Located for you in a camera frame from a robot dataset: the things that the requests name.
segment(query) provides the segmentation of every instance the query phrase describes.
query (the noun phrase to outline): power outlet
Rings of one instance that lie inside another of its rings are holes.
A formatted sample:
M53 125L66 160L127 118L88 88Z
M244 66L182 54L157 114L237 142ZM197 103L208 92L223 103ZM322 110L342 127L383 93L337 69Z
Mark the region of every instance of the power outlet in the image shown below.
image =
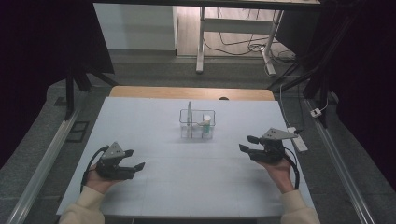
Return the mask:
M289 133L294 133L296 131L296 129L294 127L288 128L288 132ZM294 144L294 147L297 149L297 151L299 152L306 152L308 150L308 148L306 147L303 138L301 138L301 136L299 134L297 134L298 137L296 138L291 138L291 141Z

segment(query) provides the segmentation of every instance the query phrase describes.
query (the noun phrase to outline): desk organizer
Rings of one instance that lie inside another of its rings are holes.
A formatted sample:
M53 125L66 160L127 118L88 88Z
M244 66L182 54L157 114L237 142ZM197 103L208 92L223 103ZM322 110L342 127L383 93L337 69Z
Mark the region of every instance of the desk organizer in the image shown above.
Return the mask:
M214 110L180 110L180 129L182 138L213 138L216 125Z

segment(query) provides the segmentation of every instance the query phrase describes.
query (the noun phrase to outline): long sleeve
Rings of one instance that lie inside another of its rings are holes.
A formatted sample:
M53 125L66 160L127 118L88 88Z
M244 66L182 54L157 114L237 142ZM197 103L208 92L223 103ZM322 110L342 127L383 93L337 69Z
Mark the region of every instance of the long sleeve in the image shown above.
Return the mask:
M78 197L76 203L70 204L62 213L60 224L102 224L105 223L105 217L99 210L104 194L97 192L88 187Z
M305 204L299 190L282 194L281 201L285 207L285 214L280 219L282 224L320 223L317 212Z

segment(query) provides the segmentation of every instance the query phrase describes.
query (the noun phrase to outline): white power adapter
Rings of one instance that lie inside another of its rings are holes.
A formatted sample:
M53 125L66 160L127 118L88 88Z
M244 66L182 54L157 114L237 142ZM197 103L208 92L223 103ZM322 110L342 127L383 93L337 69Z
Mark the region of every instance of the white power adapter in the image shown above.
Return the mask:
M314 110L311 110L311 115L312 117L317 118L321 115L321 111L319 110L319 108L316 108Z

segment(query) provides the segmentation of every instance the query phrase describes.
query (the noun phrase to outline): person's left hand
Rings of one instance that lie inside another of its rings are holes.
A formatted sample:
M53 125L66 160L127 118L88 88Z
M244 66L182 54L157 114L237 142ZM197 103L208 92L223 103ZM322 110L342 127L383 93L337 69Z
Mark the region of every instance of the person's left hand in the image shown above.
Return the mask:
M105 194L111 186L120 183L123 180L104 179L95 171L96 164L91 166L88 172L87 184L85 186Z

